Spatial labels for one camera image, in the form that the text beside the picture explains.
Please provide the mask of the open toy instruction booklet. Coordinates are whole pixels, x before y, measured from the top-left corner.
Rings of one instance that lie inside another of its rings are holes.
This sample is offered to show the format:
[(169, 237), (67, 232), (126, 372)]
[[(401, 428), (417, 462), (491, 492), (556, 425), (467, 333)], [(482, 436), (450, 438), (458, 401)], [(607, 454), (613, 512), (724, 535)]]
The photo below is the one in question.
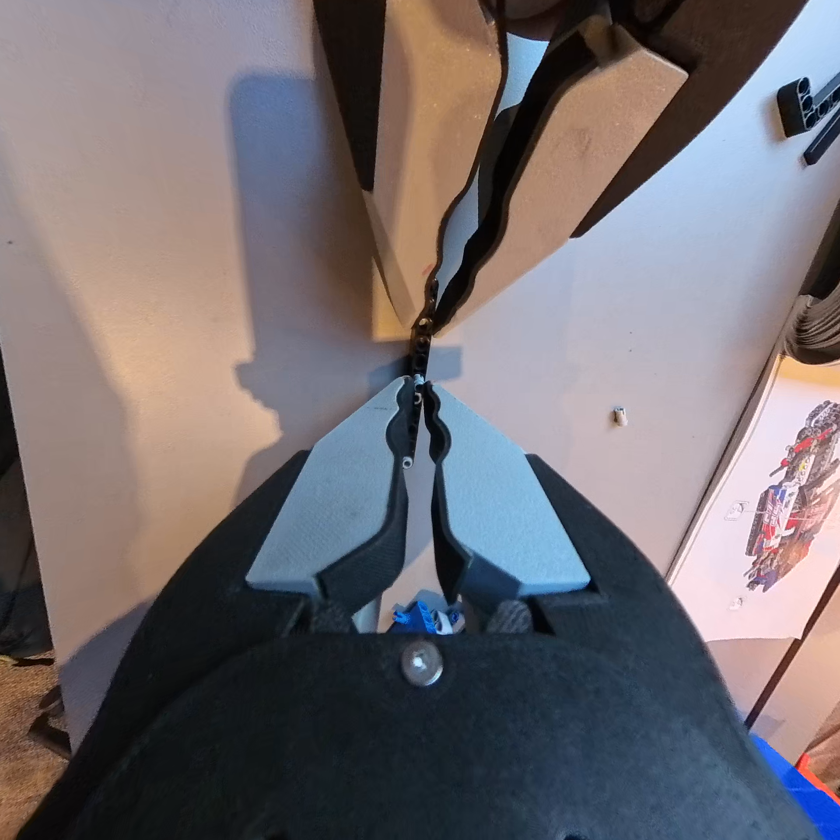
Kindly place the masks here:
[(839, 210), (667, 581), (705, 642), (801, 637), (838, 568)]

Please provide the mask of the black angled toy beam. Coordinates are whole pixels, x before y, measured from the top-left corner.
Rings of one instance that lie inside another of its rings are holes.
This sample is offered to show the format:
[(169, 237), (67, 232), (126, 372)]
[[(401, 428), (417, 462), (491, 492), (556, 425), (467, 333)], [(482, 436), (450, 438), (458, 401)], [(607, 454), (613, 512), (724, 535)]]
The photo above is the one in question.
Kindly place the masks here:
[(793, 138), (814, 129), (839, 103), (839, 74), (816, 92), (809, 77), (780, 88), (776, 95), (784, 136)]

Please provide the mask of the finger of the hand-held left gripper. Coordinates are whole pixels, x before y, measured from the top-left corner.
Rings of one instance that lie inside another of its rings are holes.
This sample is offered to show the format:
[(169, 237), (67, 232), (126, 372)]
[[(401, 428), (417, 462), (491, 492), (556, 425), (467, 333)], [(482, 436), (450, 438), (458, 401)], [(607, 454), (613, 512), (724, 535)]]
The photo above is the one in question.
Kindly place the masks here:
[(505, 86), (503, 2), (386, 2), (373, 182), (374, 328), (410, 328), (478, 225), (481, 146)]
[(478, 226), (434, 330), (460, 324), (563, 247), (688, 77), (605, 14), (555, 40), (479, 166)]

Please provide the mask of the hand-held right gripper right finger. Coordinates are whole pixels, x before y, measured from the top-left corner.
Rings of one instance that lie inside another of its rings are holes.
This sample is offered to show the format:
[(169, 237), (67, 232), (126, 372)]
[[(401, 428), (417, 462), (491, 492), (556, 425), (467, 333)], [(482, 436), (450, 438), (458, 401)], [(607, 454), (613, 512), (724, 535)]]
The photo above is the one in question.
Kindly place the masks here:
[(491, 613), (501, 602), (582, 591), (591, 576), (526, 452), (441, 385), (424, 386), (434, 462), (438, 582)]

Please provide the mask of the black straight toy bar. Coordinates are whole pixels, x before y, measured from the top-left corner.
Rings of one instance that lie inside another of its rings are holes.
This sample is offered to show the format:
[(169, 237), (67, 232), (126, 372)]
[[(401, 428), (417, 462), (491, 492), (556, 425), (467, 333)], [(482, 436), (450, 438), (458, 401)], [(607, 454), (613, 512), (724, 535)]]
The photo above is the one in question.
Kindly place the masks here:
[(815, 165), (822, 159), (825, 152), (831, 147), (839, 136), (840, 113), (837, 110), (825, 128), (819, 132), (814, 141), (805, 149), (803, 153), (803, 160), (806, 165)]

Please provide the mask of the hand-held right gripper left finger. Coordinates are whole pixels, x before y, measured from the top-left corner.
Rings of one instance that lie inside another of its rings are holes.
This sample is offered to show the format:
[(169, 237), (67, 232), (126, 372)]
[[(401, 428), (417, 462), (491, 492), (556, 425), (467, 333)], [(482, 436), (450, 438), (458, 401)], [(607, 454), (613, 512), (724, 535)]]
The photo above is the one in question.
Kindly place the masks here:
[(246, 575), (260, 593), (301, 595), (362, 632), (403, 570), (415, 382), (400, 376), (308, 452)]

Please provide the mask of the blue plastic bin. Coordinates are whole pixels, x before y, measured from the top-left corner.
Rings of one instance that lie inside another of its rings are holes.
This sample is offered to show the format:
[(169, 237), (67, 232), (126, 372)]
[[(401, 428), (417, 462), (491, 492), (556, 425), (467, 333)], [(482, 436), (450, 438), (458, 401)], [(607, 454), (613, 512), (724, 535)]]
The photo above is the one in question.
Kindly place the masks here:
[(750, 738), (775, 777), (798, 803), (820, 837), (838, 839), (838, 793), (813, 773), (810, 755), (804, 752), (795, 763), (791, 763), (760, 736), (752, 733)]

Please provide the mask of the blue toy connector piece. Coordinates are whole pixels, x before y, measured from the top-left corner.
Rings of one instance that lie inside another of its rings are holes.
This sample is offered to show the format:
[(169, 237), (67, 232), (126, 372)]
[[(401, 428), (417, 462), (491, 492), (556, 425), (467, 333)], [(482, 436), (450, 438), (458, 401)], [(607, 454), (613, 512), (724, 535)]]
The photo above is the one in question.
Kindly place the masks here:
[(414, 601), (403, 610), (394, 610), (389, 634), (452, 636), (466, 629), (466, 615), (458, 609), (438, 610), (423, 601)]

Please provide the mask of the long black toy beam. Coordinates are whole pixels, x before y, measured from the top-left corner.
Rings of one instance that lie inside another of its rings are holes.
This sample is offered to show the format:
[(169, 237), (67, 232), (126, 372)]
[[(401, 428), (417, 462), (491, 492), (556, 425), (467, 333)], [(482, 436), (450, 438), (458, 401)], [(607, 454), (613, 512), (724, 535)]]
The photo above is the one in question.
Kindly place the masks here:
[(424, 384), (434, 336), (433, 326), (437, 299), (438, 279), (431, 276), (427, 281), (423, 308), (413, 325), (409, 344), (408, 374), (413, 379), (413, 407), (408, 422), (409, 450), (408, 455), (403, 459), (405, 469), (409, 469), (413, 465), (417, 451), (417, 436), (423, 414)]

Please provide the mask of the grey desk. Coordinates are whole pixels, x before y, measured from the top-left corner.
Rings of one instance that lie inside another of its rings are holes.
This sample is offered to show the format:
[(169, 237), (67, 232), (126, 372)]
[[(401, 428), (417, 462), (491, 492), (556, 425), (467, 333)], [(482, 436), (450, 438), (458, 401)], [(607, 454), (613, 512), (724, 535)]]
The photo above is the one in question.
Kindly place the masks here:
[[(774, 93), (837, 72), (838, 2), (809, 2), (433, 351), (662, 571), (838, 201), (838, 148), (804, 167)], [(309, 2), (2, 2), (3, 359), (74, 746), (184, 558), (397, 375), (371, 249)]]

